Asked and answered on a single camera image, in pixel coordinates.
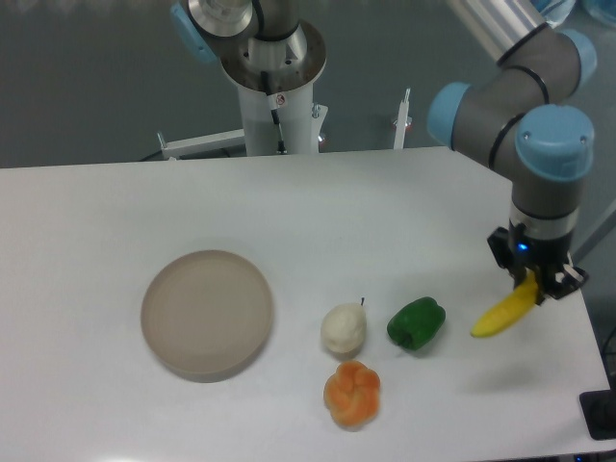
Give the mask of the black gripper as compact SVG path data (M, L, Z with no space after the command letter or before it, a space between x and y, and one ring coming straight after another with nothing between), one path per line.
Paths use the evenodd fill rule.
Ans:
M527 273L535 273L538 285L536 304L546 299L559 300L579 290L588 281L588 272L570 265L569 250L573 233L556 239L540 240L529 236L526 227L498 227L487 244L497 265L513 279L513 289L526 281Z

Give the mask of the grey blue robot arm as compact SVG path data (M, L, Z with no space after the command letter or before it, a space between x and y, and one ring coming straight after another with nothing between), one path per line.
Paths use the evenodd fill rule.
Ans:
M506 227L488 244L533 302L577 291L587 273L572 261L583 182L593 163L591 120L566 99L594 73L592 42L556 32L527 1L453 1L451 10L495 60L499 74L474 89L452 83L434 97L430 136L512 184ZM293 1L177 1L170 18L203 63L220 62L240 94L248 154L319 149L312 87L326 50Z

